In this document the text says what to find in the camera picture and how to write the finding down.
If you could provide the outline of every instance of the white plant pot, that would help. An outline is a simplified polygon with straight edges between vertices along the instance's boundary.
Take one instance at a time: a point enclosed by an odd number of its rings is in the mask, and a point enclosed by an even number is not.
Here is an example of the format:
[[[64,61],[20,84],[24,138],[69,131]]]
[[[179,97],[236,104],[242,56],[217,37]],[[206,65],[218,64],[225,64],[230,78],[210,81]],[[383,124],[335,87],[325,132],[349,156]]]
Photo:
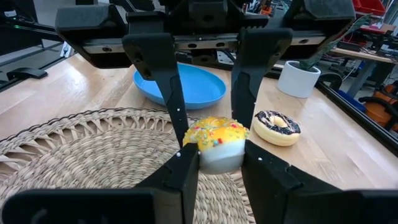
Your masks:
[[[317,83],[321,71],[312,67],[309,71],[299,69],[299,62],[287,61],[278,80],[278,89],[290,96],[308,98]]]

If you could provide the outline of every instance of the donut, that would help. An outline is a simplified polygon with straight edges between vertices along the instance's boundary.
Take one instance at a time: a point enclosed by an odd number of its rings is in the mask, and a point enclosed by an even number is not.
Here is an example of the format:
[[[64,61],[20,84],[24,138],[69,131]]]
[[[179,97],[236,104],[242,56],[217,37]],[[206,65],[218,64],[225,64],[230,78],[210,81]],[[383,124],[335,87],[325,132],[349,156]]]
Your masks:
[[[276,111],[260,111],[253,128],[265,141],[277,146],[291,146],[300,137],[300,126],[292,118]]]
[[[197,143],[200,171],[223,174],[239,169],[249,130],[236,120],[210,116],[193,123],[185,133],[183,145]]]

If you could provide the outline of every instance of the wooden tabletop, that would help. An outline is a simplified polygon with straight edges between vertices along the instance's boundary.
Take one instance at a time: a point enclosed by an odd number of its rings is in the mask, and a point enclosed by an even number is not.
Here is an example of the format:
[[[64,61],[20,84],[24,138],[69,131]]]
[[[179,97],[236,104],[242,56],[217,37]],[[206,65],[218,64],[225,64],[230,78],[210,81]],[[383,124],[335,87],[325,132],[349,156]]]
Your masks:
[[[387,62],[387,63],[397,63],[387,57],[380,57],[380,56],[369,54],[366,52],[355,52],[352,50],[345,50],[345,49],[339,49],[339,48],[332,49],[331,52],[340,54],[340,55],[346,55],[346,56],[353,57],[356,59],[375,60],[378,62]]]
[[[188,111],[192,117],[231,117],[229,72],[217,74],[228,94],[208,109]],[[132,82],[135,69],[99,70],[73,56],[47,70],[41,80],[26,80],[0,93],[0,139],[28,128],[86,110],[165,107],[147,100]],[[336,105],[314,90],[308,99],[280,92],[277,80],[264,78],[256,111],[276,110],[300,124],[302,135],[290,147],[273,146],[256,133],[250,139],[298,168],[342,189],[398,188],[398,158]]]

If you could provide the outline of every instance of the wicker mat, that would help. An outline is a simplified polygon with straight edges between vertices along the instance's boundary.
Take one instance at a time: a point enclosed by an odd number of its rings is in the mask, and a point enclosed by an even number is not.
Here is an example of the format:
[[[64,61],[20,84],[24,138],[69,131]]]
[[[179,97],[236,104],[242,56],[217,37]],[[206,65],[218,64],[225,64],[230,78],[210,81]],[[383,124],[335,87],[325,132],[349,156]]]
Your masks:
[[[131,188],[177,151],[163,111],[87,111],[0,141],[0,205],[37,188]],[[241,173],[199,175],[194,223],[254,223]]]

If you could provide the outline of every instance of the blue plate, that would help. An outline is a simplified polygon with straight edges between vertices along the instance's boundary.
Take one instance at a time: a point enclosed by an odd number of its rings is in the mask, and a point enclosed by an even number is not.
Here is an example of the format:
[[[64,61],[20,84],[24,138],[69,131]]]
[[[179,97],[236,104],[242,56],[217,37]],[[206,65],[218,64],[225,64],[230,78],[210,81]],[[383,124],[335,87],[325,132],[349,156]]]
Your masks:
[[[217,103],[225,95],[226,86],[216,75],[182,64],[178,64],[178,71],[187,110],[206,108]],[[165,105],[155,81],[144,80],[139,72],[135,72],[132,79],[142,94],[158,104]]]

